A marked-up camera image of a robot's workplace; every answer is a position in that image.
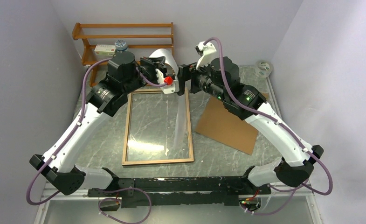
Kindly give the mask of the clear tape roll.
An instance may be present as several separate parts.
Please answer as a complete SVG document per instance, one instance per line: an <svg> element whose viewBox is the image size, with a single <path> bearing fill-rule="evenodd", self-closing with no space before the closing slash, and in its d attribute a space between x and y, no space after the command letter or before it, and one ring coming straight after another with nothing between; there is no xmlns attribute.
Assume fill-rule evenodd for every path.
<svg viewBox="0 0 366 224"><path fill-rule="evenodd" d="M255 74L261 78L269 77L273 69L272 63L265 60L259 60L254 65Z"/></svg>

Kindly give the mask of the blue white jar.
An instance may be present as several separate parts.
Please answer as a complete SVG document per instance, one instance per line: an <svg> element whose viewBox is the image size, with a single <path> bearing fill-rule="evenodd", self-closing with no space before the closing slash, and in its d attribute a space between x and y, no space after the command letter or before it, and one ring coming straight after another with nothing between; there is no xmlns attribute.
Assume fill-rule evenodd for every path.
<svg viewBox="0 0 366 224"><path fill-rule="evenodd" d="M114 43L116 52L124 52L127 51L129 46L123 39L118 39Z"/></svg>

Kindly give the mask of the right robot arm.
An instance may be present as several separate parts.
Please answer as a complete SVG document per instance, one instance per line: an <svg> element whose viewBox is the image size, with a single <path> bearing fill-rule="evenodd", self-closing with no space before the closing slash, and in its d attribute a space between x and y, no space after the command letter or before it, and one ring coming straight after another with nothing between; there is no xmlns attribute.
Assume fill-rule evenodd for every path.
<svg viewBox="0 0 366 224"><path fill-rule="evenodd" d="M241 83L238 65L226 56L223 64L228 87L223 83L218 58L204 67L197 67L196 63L181 65L177 78L182 84L191 82L191 93L203 91L221 101L229 113L258 130L281 154L275 162L250 167L241 182L243 191L252 194L260 186L273 182L293 188L300 186L309 179L316 163L313 157L320 158L323 148L293 137L265 96L255 87Z"/></svg>

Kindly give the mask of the brown cardboard backing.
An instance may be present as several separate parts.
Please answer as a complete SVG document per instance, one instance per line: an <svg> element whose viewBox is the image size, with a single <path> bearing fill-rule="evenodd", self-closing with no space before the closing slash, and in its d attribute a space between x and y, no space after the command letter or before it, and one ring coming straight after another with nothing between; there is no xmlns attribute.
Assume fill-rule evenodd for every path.
<svg viewBox="0 0 366 224"><path fill-rule="evenodd" d="M195 132L248 155L253 153L259 133L250 124L229 113L215 97L209 98Z"/></svg>

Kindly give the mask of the wooden shelf rack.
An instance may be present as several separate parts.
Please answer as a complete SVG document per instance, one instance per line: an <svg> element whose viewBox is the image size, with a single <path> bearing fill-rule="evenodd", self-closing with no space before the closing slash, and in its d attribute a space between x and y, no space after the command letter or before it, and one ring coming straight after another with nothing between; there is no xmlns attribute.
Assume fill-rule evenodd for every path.
<svg viewBox="0 0 366 224"><path fill-rule="evenodd" d="M101 59L112 57L118 51L127 50L137 61L157 49L174 53L174 24L84 24L76 23L73 40L83 42L81 63L90 66Z"/></svg>

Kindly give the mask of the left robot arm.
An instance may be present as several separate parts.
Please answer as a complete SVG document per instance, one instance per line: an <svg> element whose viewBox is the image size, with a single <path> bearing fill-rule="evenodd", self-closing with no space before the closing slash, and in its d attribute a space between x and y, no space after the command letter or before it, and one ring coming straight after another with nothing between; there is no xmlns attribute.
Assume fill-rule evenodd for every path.
<svg viewBox="0 0 366 224"><path fill-rule="evenodd" d="M82 108L62 137L44 154L35 154L30 164L59 193L70 195L80 188L98 188L105 195L118 191L118 177L107 168L83 168L76 161L93 134L108 123L128 102L128 95L148 81L163 83L166 56L142 57L138 63L131 52L116 53L107 61L105 78L82 100Z"/></svg>

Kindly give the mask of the white red box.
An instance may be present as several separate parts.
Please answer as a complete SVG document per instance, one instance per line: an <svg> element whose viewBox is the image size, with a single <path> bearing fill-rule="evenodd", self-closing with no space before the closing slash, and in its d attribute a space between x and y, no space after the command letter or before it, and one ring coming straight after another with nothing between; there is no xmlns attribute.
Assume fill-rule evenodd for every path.
<svg viewBox="0 0 366 224"><path fill-rule="evenodd" d="M98 56L113 56L116 52L115 45L97 44L94 48L94 52Z"/></svg>

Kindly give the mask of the landscape photo print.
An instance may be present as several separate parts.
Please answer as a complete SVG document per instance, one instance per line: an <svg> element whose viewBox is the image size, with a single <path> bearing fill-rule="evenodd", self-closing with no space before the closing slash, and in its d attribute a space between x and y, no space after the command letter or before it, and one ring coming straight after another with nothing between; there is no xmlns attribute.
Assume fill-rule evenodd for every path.
<svg viewBox="0 0 366 224"><path fill-rule="evenodd" d="M156 69L156 77L158 85L165 84L164 80L167 77L171 77L173 81L170 85L165 85L161 87L164 94L172 94L177 97L178 107L175 121L174 129L174 139L173 139L173 149L182 150L184 148L184 141L186 140L186 100L184 95L178 96L177 92L182 90L179 87L179 81L177 78L178 66L172 56L172 53L166 49L158 49L154 51L150 58L164 57L164 65L166 66L166 71L161 69Z"/></svg>

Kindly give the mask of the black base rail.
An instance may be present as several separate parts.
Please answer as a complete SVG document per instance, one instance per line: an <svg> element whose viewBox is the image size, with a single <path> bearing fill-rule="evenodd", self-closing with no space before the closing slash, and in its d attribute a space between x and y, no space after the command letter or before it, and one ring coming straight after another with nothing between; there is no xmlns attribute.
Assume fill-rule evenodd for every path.
<svg viewBox="0 0 366 224"><path fill-rule="evenodd" d="M89 197L120 197L122 208L218 204L237 206L245 198L271 194L270 187L256 187L247 176L118 178L104 192L89 189Z"/></svg>

